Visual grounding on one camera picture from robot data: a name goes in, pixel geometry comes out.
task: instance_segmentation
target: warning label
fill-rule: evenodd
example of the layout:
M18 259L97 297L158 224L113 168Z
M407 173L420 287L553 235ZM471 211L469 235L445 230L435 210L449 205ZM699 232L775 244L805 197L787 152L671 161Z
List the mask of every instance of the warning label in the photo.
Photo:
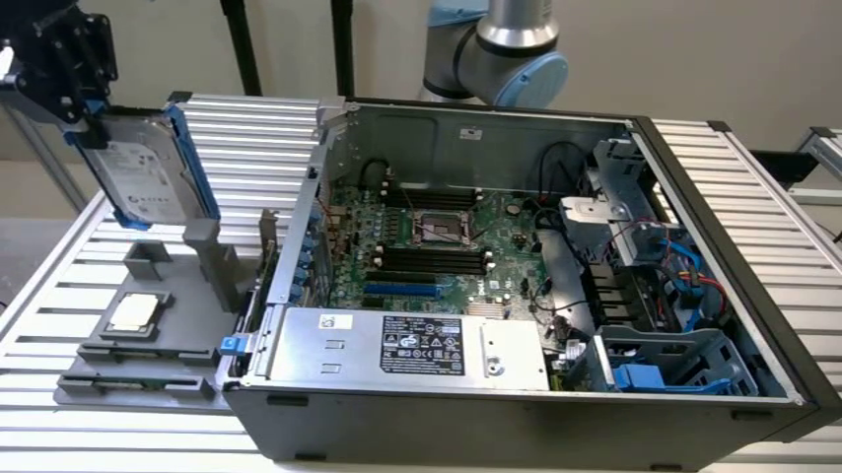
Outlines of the warning label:
M400 374L464 375L461 320L382 317L380 369Z

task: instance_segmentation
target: motherboard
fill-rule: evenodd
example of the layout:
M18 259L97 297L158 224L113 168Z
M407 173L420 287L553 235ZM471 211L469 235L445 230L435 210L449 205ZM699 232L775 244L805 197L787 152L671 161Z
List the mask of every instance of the motherboard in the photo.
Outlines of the motherboard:
M473 189L334 188L329 306L548 318L531 301L545 271L527 201Z

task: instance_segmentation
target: white wall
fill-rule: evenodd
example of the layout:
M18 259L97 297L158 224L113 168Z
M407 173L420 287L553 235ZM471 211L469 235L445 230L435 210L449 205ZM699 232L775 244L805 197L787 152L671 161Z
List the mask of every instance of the white wall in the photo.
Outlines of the white wall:
M333 94L328 0L245 3L264 93ZM172 90L240 93L217 1L80 6L112 19L114 102L156 105ZM427 6L356 0L358 95L415 97ZM842 1L556 0L555 15L571 76L553 107L721 119L748 146L775 149L791 148L809 125L842 125ZM0 159L28 155L2 121L0 142Z

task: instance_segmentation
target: small hard drive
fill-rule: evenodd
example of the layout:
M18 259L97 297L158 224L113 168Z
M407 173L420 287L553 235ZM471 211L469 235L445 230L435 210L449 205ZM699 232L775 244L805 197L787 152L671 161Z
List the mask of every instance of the small hard drive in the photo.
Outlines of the small hard drive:
M113 106L100 115L108 148L78 148L125 228L185 225L220 218L186 121L177 104L164 110Z

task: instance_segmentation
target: black pole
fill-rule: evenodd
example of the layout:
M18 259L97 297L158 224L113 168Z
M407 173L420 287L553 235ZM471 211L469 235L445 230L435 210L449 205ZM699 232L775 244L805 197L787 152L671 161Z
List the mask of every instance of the black pole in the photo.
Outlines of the black pole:
M336 69L336 92L353 97L353 0L329 0L332 17L332 55Z
M228 20L228 30L232 34L233 55L236 56L236 69L238 69L242 92L246 96L261 96L260 74L257 73L257 61L253 58L253 47L250 46L245 4L242 0L220 0L220 4Z

